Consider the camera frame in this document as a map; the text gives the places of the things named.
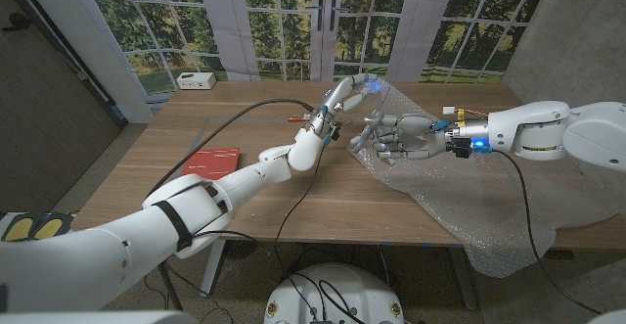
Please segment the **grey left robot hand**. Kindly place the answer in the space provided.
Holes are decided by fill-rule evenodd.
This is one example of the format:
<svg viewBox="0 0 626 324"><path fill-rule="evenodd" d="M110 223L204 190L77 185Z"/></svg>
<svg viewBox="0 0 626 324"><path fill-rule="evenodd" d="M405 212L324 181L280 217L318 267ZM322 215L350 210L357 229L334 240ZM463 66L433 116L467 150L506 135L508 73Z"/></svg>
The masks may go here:
<svg viewBox="0 0 626 324"><path fill-rule="evenodd" d="M324 94L319 108L311 113L308 122L298 131L296 144L321 149L331 140L336 140L341 127L341 123L335 120L336 116L356 112L367 97L376 92L378 79L377 74L361 73L340 80Z"/></svg>

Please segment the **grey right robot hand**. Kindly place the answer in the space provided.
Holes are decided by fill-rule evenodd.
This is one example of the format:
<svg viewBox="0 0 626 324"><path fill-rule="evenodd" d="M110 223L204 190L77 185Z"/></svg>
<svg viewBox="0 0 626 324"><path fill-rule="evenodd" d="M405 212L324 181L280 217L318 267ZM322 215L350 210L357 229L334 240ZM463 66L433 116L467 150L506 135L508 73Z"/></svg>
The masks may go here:
<svg viewBox="0 0 626 324"><path fill-rule="evenodd" d="M354 153L367 142L377 157L389 165L397 160L425 160L453 152L468 159L472 153L490 153L488 122L483 120L444 121L418 114L367 116Z"/></svg>

